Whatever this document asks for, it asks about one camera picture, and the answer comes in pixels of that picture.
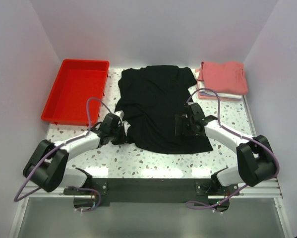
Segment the white wall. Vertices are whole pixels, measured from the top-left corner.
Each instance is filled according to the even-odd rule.
[[[46,125],[40,115],[59,68],[28,0],[0,0],[0,238],[7,237],[22,170]]]
[[[297,235],[297,0],[279,0],[245,69],[255,128],[280,160],[278,179]]]
[[[60,59],[244,61],[277,0],[31,0]]]

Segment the speckled tabletop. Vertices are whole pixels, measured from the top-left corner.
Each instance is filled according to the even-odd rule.
[[[113,111],[120,98],[118,80],[123,69],[109,70],[103,97],[104,103]],[[197,94],[193,100],[198,102],[205,115],[216,115],[216,100],[200,100]],[[242,101],[222,102],[221,121],[236,130],[251,134],[250,125]],[[107,114],[102,106],[98,121]],[[47,139],[65,140],[85,131],[87,127],[50,124]],[[100,149],[88,151],[67,163],[67,166],[84,169],[94,177],[102,178],[209,178],[210,175],[226,166],[237,165],[236,155],[218,141],[210,139],[214,151],[188,154],[166,155],[139,149],[135,144],[114,146],[108,144]]]

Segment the folded clothes stack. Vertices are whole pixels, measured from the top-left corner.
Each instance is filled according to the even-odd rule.
[[[197,88],[210,88],[218,92],[222,100],[239,101],[248,92],[244,65],[239,62],[214,63],[202,62],[196,69]],[[214,99],[216,96],[209,91],[199,91],[200,99]]]

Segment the black t-shirt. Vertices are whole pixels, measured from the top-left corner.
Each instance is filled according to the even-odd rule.
[[[121,99],[115,111],[124,112],[131,125],[127,136],[136,146],[164,154],[192,154],[211,151],[204,136],[175,136],[175,115],[184,114],[196,80],[189,68],[148,66],[127,69],[119,81]]]

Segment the red plastic tray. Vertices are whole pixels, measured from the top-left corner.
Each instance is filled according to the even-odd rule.
[[[62,62],[41,119],[54,124],[88,125],[86,103],[102,99],[108,61],[66,59]],[[98,119],[100,103],[90,102],[91,123]]]

